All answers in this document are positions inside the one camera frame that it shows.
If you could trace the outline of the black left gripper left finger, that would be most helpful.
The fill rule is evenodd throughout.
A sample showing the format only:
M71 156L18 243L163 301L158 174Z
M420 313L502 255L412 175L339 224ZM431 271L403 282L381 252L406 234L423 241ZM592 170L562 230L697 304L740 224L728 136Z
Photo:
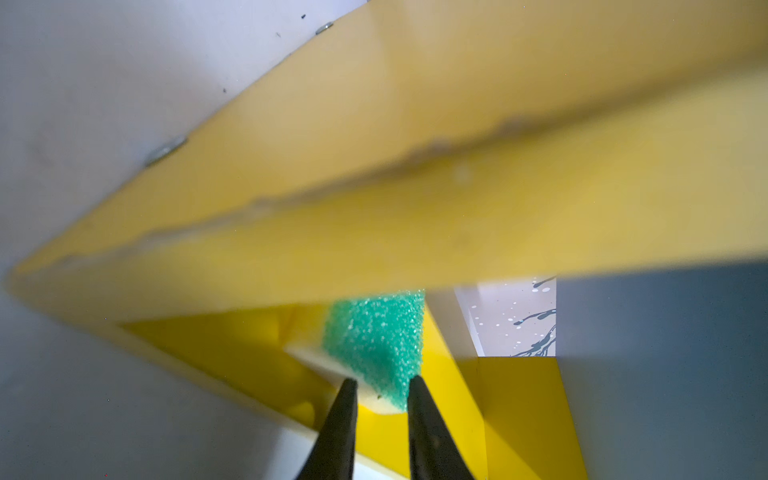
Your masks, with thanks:
M296 480L351 480L355 465L358 383L345 379Z

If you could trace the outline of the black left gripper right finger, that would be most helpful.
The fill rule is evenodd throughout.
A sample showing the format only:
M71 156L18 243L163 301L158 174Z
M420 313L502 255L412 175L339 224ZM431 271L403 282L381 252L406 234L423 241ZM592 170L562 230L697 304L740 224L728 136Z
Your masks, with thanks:
M414 480L474 480L421 376L407 399L410 474Z

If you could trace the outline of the green topped sponge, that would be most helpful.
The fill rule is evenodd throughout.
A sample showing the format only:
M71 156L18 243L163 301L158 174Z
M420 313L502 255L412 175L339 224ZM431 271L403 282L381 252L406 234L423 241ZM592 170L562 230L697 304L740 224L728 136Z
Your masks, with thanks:
M423 363L425 292L402 291L299 307L284 351L338 387L358 383L358 402L376 414L407 410Z

